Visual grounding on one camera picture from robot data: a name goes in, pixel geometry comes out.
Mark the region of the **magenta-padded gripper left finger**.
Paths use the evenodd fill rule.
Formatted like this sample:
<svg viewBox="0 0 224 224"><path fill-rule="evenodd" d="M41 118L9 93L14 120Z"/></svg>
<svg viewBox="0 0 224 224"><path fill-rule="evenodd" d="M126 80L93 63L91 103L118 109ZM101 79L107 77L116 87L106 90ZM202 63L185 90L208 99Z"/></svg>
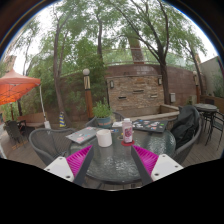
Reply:
<svg viewBox="0 0 224 224"><path fill-rule="evenodd" d="M93 146L89 145L67 158L59 156L45 168L45 171L81 186L93 155Z"/></svg>

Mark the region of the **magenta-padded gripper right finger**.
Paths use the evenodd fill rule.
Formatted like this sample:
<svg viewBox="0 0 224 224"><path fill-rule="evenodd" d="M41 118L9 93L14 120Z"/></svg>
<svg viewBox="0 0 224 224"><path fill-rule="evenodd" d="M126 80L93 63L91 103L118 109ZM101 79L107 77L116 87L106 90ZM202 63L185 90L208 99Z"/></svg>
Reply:
<svg viewBox="0 0 224 224"><path fill-rule="evenodd" d="M143 185L148 185L182 169L182 166L167 154L156 155L136 145L131 146L131 155Z"/></svg>

